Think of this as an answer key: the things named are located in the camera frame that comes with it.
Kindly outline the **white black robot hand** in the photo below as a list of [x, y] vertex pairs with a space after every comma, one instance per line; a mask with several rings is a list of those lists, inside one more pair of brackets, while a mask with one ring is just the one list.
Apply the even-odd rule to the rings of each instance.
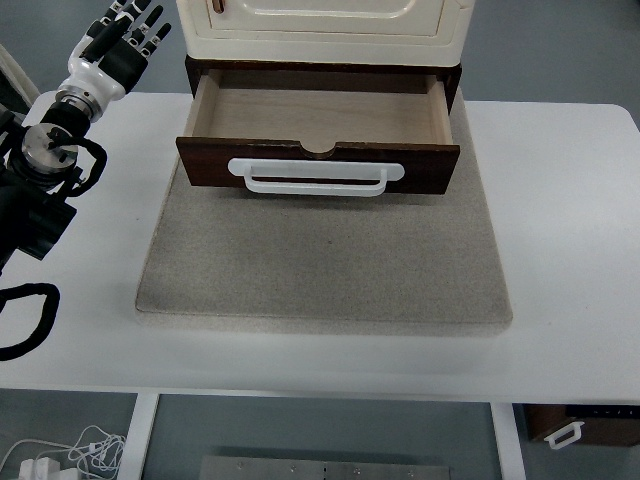
[[164, 23], [138, 50], [164, 7], [157, 5], [128, 40], [122, 36], [147, 9], [150, 0], [114, 0], [87, 30], [88, 36], [72, 50], [67, 62], [69, 76], [56, 92], [56, 102], [78, 110], [84, 117], [102, 117], [110, 103], [124, 98], [136, 86], [148, 58], [171, 30]]

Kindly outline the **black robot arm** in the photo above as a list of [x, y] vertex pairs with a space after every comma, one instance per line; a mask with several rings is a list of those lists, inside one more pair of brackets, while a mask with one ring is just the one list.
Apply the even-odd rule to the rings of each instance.
[[171, 30], [154, 26], [162, 13], [148, 1], [113, 2], [72, 50], [69, 75], [38, 123], [23, 126], [1, 111], [3, 263], [15, 251], [43, 259], [76, 214], [68, 199], [100, 179], [107, 154], [87, 133], [142, 77]]

